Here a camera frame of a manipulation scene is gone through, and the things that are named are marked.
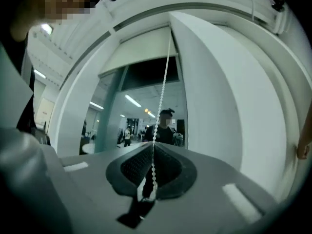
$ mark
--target ceiling light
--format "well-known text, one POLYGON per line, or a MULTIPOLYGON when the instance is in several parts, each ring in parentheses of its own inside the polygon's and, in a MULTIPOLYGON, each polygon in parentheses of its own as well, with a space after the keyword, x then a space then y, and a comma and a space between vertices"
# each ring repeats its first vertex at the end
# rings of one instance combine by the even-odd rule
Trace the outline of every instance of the ceiling light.
POLYGON ((101 106, 99 106, 99 105, 93 103, 92 101, 90 101, 90 104, 91 104, 91 105, 94 105, 95 107, 98 107, 99 109, 104 109, 103 107, 101 107, 101 106))
POLYGON ((34 70, 35 74, 41 76, 43 79, 46 79, 46 76, 42 73, 40 73, 37 69, 34 70))
POLYGON ((141 107, 141 105, 138 104, 138 103, 137 103, 134 99, 132 99, 130 96, 125 95, 125 97, 126 97, 129 101, 131 101, 135 106, 141 107))
POLYGON ((153 118, 155 118, 155 115, 153 115, 152 113, 148 113, 149 116, 152 116, 153 118))
POLYGON ((48 33, 49 35, 50 34, 52 34, 52 31, 53 31, 53 29, 52 29, 52 27, 49 25, 49 24, 42 24, 41 25, 41 28, 46 32, 46 33, 48 33))

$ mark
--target ceiling track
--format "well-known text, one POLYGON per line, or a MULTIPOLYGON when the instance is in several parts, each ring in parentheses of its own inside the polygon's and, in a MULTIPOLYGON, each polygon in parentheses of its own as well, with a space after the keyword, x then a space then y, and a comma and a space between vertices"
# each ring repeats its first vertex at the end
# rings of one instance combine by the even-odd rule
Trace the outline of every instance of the ceiling track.
MULTIPOLYGON (((139 13, 133 17, 130 17, 128 19, 126 19, 125 21, 117 24, 114 27, 115 31, 118 31, 134 22, 140 21, 144 18, 150 17, 150 16, 154 16, 160 13, 164 13, 164 12, 170 12, 170 11, 176 11, 176 10, 186 10, 186 9, 206 9, 206 10, 217 10, 217 11, 223 11, 223 12, 228 12, 228 13, 232 13, 235 14, 237 16, 243 17, 244 19, 247 19, 249 21, 252 21, 252 16, 249 13, 246 12, 242 12, 241 10, 238 9, 234 9, 232 7, 229 6, 225 6, 225 5, 219 5, 219 4, 214 4, 214 3, 204 3, 204 2, 184 2, 184 3, 176 3, 176 4, 170 4, 170 5, 165 5, 165 6, 160 6, 154 9, 150 9, 147 11, 144 11, 142 13, 139 13)), ((266 22, 264 22, 263 20, 261 20, 260 18, 255 17, 254 18, 254 23, 257 24, 266 24, 266 22)), ((148 31, 144 31, 144 32, 140 32, 138 35, 147 33, 151 30, 155 30, 156 28, 150 28, 148 31)), ((101 37, 99 37, 94 43, 92 43, 85 51, 84 53, 78 58, 78 60, 75 62, 75 64, 73 65, 73 67, 71 68, 71 70, 68 72, 68 75, 66 76, 66 78, 64 79, 64 82, 62 83, 62 85, 60 86, 60 90, 62 89, 63 85, 65 84, 65 82, 67 81, 67 79, 69 78, 69 76, 72 74, 72 72, 76 69, 76 67, 79 65, 79 63, 94 49, 96 48, 100 43, 102 43, 104 40, 106 40, 111 34, 109 32, 106 32, 105 34, 103 34, 101 37)), ((135 36, 131 36, 130 38, 126 38, 123 39, 122 42, 125 42, 133 37, 136 37, 138 35, 135 36)))

